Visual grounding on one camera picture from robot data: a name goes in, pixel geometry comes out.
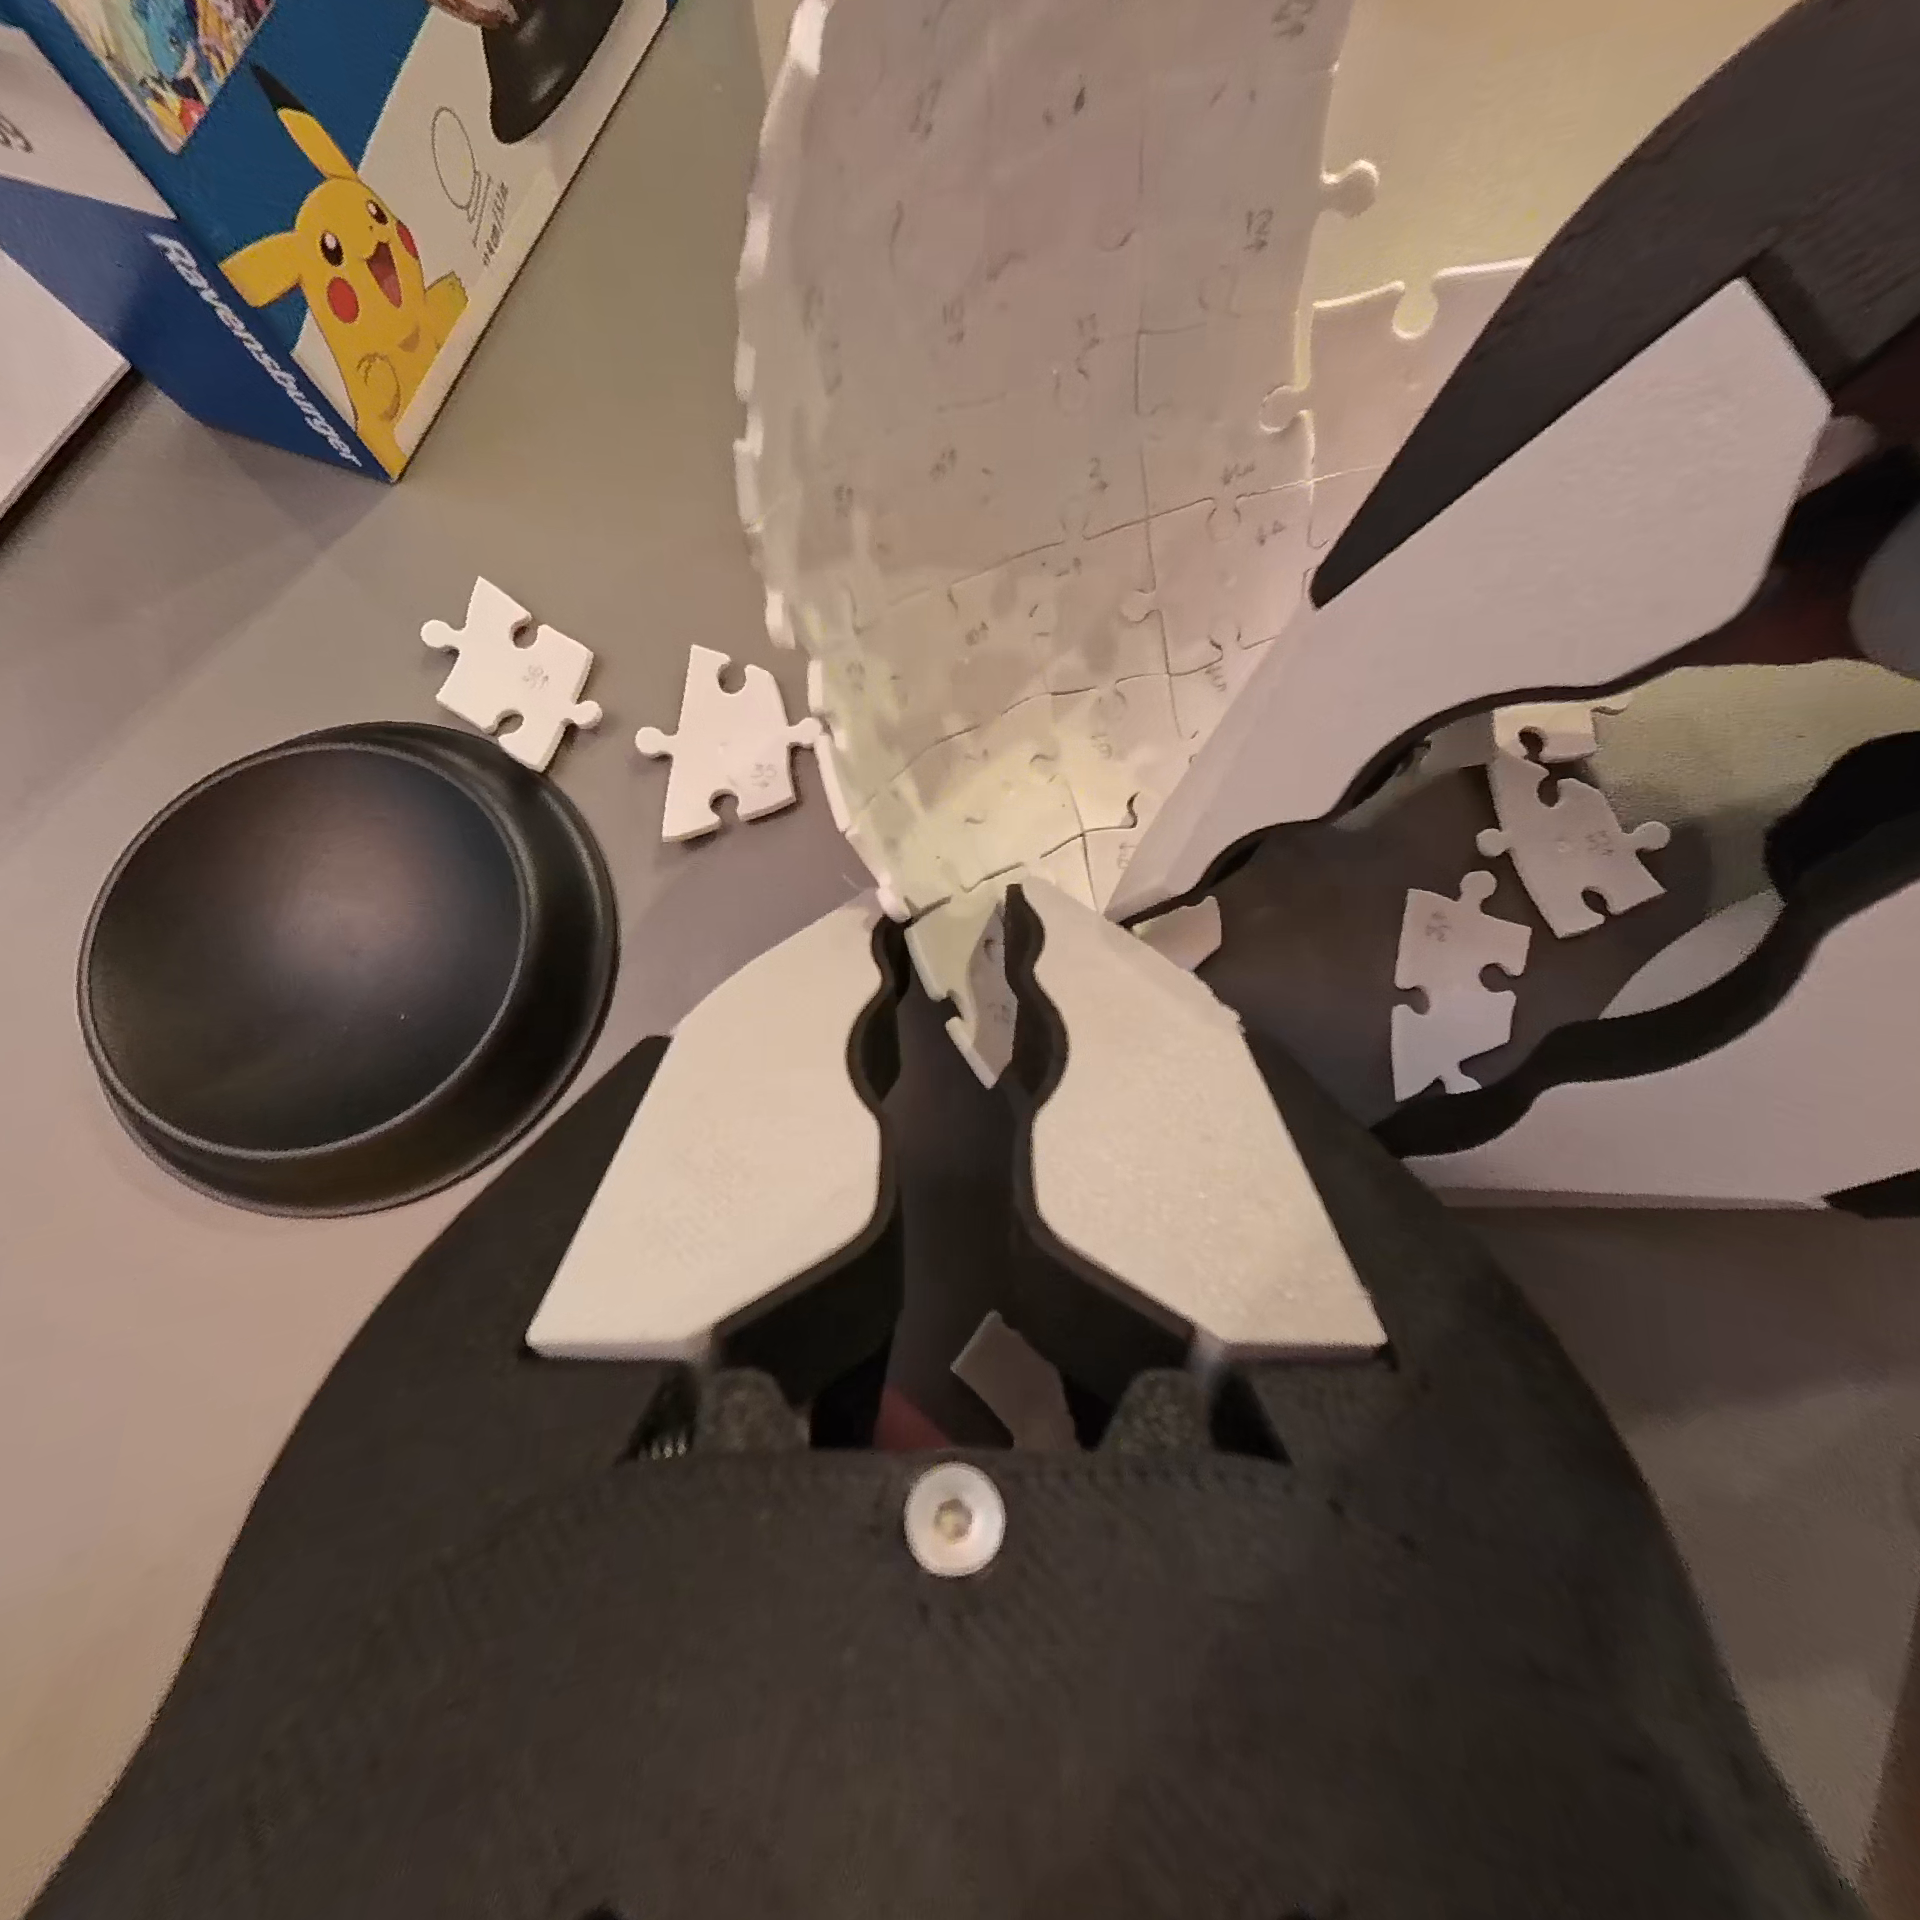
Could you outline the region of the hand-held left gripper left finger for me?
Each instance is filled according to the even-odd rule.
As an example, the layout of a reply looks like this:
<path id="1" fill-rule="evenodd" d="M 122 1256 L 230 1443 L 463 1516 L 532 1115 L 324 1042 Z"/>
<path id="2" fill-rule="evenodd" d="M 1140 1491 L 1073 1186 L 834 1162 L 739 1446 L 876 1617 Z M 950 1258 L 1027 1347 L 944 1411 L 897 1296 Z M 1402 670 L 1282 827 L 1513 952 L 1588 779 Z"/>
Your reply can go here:
<path id="1" fill-rule="evenodd" d="M 905 1306 L 884 1099 L 907 972 L 904 929 L 849 902 L 680 1022 L 527 1331 L 532 1354 L 758 1372 L 814 1447 L 873 1447 Z"/>

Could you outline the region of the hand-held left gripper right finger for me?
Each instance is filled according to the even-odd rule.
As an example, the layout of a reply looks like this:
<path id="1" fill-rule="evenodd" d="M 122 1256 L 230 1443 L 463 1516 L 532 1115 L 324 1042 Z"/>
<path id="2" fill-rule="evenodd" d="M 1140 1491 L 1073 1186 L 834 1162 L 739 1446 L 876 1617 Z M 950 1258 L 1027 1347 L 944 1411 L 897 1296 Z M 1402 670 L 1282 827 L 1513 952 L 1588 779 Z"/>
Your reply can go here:
<path id="1" fill-rule="evenodd" d="M 1338 1449 L 1393 1368 L 1378 1154 L 1195 977 L 1048 881 L 1004 902 L 1015 1326 L 1118 1443 L 1167 1391 L 1212 1449 Z"/>

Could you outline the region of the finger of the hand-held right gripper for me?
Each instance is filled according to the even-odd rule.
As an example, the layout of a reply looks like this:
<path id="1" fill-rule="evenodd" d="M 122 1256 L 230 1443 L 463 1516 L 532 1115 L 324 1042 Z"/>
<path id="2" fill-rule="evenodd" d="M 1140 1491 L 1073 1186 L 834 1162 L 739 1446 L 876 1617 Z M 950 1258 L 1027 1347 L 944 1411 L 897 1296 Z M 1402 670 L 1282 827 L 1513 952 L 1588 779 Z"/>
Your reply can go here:
<path id="1" fill-rule="evenodd" d="M 1608 321 L 1599 287 L 1550 278 L 1499 305 L 1144 833 L 1120 918 L 1335 816 L 1433 723 L 1631 682 L 1748 604 L 1832 422 L 1872 393 L 1872 328 L 1796 278 Z"/>
<path id="2" fill-rule="evenodd" d="M 1764 867 L 1778 907 L 1716 979 L 1562 1026 L 1378 1143 L 1484 1204 L 1914 1210 L 1919 775 L 1826 772 Z"/>

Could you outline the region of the white partly built puzzle ball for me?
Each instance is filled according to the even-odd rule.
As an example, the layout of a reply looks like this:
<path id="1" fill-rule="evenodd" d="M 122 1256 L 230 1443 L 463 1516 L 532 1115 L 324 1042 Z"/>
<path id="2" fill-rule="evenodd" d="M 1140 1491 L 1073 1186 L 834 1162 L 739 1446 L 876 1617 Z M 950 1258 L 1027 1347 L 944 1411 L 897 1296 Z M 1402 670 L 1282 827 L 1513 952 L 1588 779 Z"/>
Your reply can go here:
<path id="1" fill-rule="evenodd" d="M 1393 4 L 798 4 L 737 282 L 742 518 L 900 921 L 1129 838 L 1522 274 L 1312 299 L 1385 228 Z"/>

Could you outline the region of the black round puzzle ball stand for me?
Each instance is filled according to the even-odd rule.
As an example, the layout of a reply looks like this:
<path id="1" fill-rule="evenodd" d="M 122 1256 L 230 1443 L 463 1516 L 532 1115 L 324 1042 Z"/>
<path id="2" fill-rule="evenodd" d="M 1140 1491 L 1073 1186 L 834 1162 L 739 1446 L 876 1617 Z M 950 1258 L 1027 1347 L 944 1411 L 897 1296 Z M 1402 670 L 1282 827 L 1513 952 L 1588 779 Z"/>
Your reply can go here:
<path id="1" fill-rule="evenodd" d="M 364 723 L 207 775 L 116 857 L 88 1059 L 180 1185 L 273 1217 L 428 1199 L 527 1139 L 617 983 L 586 816 L 481 736 Z"/>

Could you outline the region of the blue cartoon puzzle box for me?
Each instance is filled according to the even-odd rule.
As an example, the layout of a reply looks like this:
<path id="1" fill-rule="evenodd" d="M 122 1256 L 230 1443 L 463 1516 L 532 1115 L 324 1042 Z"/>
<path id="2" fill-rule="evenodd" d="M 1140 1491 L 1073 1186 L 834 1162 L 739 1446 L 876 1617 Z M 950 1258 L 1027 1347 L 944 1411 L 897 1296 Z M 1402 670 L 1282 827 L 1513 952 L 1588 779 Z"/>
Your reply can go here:
<path id="1" fill-rule="evenodd" d="M 391 483 L 670 10 L 4 4 L 4 257 L 193 419 Z"/>

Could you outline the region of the white flat board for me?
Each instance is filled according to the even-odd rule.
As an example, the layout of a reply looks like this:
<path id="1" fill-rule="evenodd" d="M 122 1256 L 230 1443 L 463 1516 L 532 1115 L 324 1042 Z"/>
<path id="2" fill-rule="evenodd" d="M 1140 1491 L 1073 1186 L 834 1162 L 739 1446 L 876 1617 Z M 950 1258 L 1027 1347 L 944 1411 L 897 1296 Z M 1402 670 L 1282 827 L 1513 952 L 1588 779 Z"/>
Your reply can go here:
<path id="1" fill-rule="evenodd" d="M 2 257 L 2 515 L 131 374 L 115 348 Z"/>

